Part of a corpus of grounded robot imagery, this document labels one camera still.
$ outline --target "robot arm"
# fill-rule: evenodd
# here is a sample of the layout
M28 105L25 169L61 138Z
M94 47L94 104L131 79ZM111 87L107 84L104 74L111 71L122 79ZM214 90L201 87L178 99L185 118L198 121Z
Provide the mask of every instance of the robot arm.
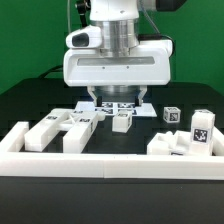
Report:
M82 1L91 8L91 25L66 38L70 50L64 57L64 80L69 86L147 89L169 82L172 41L139 41L139 6L144 11L175 11L186 0Z

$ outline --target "black table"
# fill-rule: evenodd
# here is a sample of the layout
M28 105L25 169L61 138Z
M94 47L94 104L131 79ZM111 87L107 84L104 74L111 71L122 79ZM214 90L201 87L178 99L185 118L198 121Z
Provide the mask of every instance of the black table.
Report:
M134 94L113 101L134 100ZM23 80L0 96L0 136L17 121L35 125L54 108L90 101L86 88L68 88L60 79ZM111 101L109 94L103 101ZM207 85L170 83L148 87L156 118L133 118L126 134L112 133L112 118L99 123L84 153L145 154L157 132L190 131L195 109L216 114L224 128L224 97ZM181 121L163 121L164 106L181 109ZM63 133L44 153L62 152ZM1 223L223 223L224 182L211 180L0 177Z

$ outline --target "white cube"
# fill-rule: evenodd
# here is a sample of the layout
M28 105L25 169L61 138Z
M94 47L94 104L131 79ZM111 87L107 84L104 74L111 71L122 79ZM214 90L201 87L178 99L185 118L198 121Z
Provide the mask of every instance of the white cube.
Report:
M113 117L112 131L126 133L132 125L132 111L120 110Z
M167 123L179 123L181 110L177 107L164 107L163 119Z

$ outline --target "white plastic part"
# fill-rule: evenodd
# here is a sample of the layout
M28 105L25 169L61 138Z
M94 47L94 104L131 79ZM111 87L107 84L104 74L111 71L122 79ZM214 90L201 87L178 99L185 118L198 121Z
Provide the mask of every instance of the white plastic part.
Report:
M164 107L163 119L167 123L179 123L181 110L177 107Z
M192 155L212 155L212 133L215 114L195 112L191 122L191 143L189 153Z
M91 0L92 21L119 21L138 17L137 0Z
M19 152L24 145L24 134L29 130L28 122L17 122L0 142L0 153Z
M42 152L58 134L59 123L68 119L69 111L68 109L52 110L25 135L25 149Z
M132 125L132 111L120 110L113 117L112 131L126 133Z
M79 120L75 122L74 126L63 137L63 152L81 153L96 129L99 118L102 120L103 116L98 116L98 112L83 113Z
M147 155L189 156L190 132L157 133L147 145Z
M72 39L74 37L79 37L80 35L85 34L88 36L88 45L87 46L74 46ZM102 35L101 29L97 26L87 26L84 29L76 30L70 33L66 38L66 45L68 48L97 48L102 44Z
M64 81L68 86L166 85L170 42L143 41L124 58L102 58L97 49L70 49L64 57Z

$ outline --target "green wall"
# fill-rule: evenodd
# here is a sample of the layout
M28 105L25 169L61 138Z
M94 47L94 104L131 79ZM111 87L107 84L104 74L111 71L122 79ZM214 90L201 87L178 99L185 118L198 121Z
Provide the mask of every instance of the green wall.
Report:
M0 93L62 64L66 7L66 0L1 1ZM188 0L175 13L150 14L160 31L176 42L172 80L206 83L224 94L224 1ZM75 29L79 20L73 15ZM140 32L151 32L142 17Z

